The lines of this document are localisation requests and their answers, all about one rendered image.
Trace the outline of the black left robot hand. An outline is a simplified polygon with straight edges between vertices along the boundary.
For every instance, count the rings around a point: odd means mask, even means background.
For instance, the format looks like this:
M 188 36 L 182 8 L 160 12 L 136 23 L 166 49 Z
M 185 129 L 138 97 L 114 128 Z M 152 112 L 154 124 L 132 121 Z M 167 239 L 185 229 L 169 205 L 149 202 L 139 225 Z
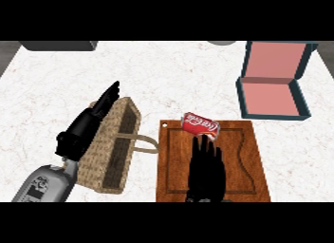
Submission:
M 118 98 L 120 82 L 115 82 L 102 93 L 96 104 L 79 114 L 68 130 L 59 133 L 55 154 L 65 159 L 80 161 L 92 144 L 99 124 Z

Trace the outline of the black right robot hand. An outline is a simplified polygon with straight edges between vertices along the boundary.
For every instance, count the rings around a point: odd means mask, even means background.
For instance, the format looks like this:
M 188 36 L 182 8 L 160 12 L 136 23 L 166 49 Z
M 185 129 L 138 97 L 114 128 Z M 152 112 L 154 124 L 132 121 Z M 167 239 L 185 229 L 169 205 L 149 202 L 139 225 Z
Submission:
M 222 150 L 208 136 L 192 140 L 186 202 L 220 202 L 226 191 L 226 170 Z

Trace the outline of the brown wooden cutting board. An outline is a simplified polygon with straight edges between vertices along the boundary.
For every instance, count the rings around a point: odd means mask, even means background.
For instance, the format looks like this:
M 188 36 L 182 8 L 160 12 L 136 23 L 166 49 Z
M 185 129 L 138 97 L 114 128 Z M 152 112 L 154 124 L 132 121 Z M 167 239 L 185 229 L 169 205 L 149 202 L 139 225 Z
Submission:
M 203 156 L 201 175 L 220 177 L 226 172 L 225 199 L 232 202 L 269 202 L 254 127 L 251 121 L 219 121 L 220 133 L 213 142 L 213 157 Z M 195 135 L 182 130 L 180 121 L 160 122 L 157 202 L 186 200 L 188 179 Z

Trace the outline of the open teal and pink box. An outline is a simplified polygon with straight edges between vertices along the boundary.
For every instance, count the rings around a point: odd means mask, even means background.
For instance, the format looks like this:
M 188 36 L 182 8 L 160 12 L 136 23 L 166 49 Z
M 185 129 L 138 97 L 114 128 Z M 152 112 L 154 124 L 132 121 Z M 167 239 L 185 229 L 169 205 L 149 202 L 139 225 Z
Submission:
M 298 80 L 315 41 L 248 41 L 236 94 L 241 117 L 256 120 L 304 121 L 312 117 Z

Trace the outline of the wicker basket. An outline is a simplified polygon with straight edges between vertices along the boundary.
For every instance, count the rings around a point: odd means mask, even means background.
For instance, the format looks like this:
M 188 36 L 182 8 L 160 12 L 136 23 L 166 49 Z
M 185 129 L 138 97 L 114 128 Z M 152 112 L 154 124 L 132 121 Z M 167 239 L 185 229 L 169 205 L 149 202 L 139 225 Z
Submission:
M 132 98 L 120 98 L 99 124 L 77 172 L 77 184 L 98 193 L 120 194 L 124 191 L 135 152 L 158 153 L 157 141 L 138 134 L 141 118 Z

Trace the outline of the red soda can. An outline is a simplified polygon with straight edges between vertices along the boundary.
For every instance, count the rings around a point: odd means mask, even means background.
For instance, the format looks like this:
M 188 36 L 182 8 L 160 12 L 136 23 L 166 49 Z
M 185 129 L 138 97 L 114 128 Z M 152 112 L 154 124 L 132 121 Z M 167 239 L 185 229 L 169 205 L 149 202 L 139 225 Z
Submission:
M 186 112 L 180 118 L 180 128 L 195 136 L 207 135 L 211 140 L 217 139 L 220 124 L 200 115 Z

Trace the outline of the dark grey appliance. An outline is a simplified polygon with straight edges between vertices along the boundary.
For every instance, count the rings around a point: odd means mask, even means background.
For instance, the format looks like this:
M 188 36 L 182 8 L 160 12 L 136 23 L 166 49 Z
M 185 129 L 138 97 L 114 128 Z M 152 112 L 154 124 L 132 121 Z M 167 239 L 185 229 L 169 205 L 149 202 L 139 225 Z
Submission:
M 21 41 L 31 51 L 93 51 L 98 41 Z

